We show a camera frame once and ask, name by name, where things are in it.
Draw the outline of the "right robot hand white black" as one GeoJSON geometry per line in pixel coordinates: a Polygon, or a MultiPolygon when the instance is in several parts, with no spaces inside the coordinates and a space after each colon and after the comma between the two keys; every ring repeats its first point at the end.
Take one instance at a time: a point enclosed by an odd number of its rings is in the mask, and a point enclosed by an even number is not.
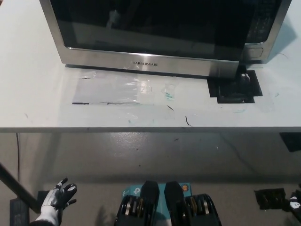
{"type": "Polygon", "coordinates": [[[289,198],[289,206],[291,211],[300,212],[301,211],[301,192],[296,190],[293,192],[289,198]]]}

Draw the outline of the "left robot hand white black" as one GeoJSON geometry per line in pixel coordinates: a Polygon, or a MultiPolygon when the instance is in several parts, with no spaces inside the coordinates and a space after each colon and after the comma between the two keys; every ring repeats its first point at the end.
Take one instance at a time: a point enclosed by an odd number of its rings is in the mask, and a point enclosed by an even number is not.
{"type": "Polygon", "coordinates": [[[77,200],[72,199],[77,192],[77,185],[74,183],[64,186],[68,178],[61,180],[51,189],[44,199],[40,215],[30,226],[60,226],[62,223],[63,211],[77,200]]]}

